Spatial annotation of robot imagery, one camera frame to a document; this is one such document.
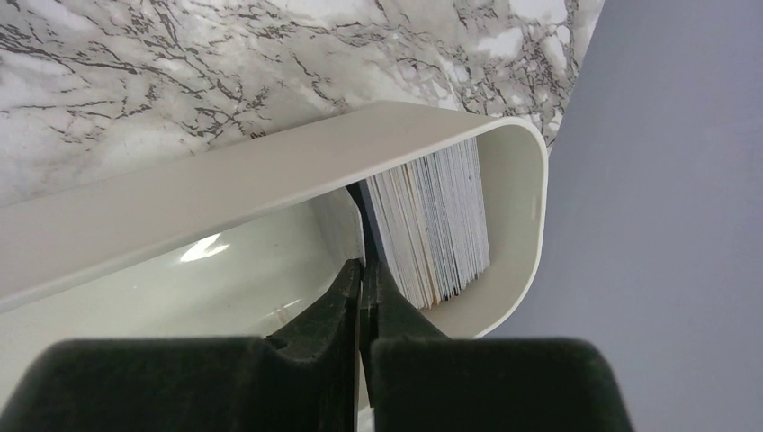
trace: marble surface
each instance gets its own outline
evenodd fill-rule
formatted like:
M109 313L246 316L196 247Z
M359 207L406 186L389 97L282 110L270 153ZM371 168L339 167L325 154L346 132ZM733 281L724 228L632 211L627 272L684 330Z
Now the marble surface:
M5 0L0 205L401 100L549 145L603 0Z

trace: stack of cards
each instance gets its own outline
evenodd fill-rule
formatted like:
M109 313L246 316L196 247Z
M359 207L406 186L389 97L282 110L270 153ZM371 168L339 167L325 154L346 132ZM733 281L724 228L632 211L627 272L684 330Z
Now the stack of cards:
M367 178L364 201L379 256L417 308L457 295L490 264L476 139Z

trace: gray wall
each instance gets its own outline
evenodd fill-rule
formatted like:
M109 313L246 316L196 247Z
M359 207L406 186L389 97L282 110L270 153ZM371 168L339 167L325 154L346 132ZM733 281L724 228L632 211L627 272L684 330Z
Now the gray wall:
M573 336L642 431L763 430L763 2L607 0L543 257L492 336Z

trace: white plastic container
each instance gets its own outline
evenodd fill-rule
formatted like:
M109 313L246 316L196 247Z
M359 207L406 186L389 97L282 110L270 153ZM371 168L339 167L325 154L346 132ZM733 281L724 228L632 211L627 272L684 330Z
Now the white plastic container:
M492 265L425 315L451 337L484 335L538 266L543 138L521 119L377 103L0 209L0 404L62 339L269 334L362 250L343 186L474 136ZM327 244L310 202L332 191L346 247Z

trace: marble countertop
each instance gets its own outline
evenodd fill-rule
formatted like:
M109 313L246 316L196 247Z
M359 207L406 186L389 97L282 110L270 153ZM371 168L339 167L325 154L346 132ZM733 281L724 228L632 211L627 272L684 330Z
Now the marble countertop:
M0 206L379 100L551 145L603 0L6 0Z

